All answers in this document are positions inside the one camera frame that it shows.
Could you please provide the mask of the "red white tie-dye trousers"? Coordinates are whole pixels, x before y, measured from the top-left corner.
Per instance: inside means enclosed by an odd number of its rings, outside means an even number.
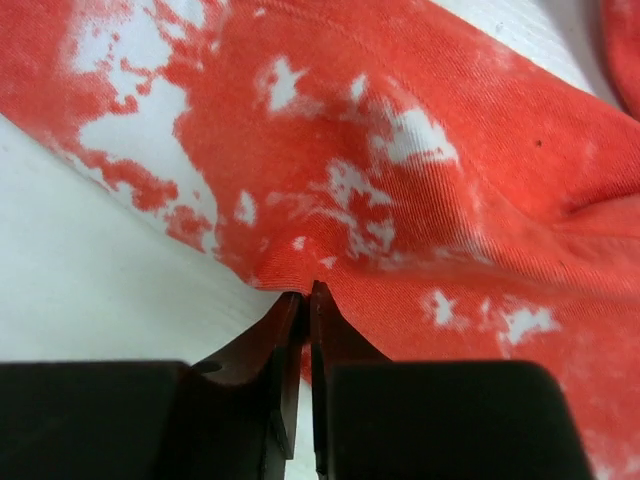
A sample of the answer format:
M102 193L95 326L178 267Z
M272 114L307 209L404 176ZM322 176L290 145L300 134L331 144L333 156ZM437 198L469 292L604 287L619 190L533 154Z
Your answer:
M1 114L397 360L531 360L599 479L639 475L639 5L623 109L430 1L5 1Z

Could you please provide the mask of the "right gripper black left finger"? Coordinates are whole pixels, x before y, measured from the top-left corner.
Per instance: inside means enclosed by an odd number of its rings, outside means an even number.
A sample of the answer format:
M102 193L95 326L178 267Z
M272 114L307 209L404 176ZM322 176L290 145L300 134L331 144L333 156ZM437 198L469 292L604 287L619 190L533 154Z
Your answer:
M5 479L281 479L293 457L302 299L205 359L1 367Z

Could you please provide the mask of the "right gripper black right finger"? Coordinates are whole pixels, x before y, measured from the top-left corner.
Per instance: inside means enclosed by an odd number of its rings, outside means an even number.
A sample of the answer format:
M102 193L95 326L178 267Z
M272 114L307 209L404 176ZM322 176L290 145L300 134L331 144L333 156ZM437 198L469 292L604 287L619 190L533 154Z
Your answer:
M589 479L565 397L528 361L394 362L313 285L313 433L322 479Z

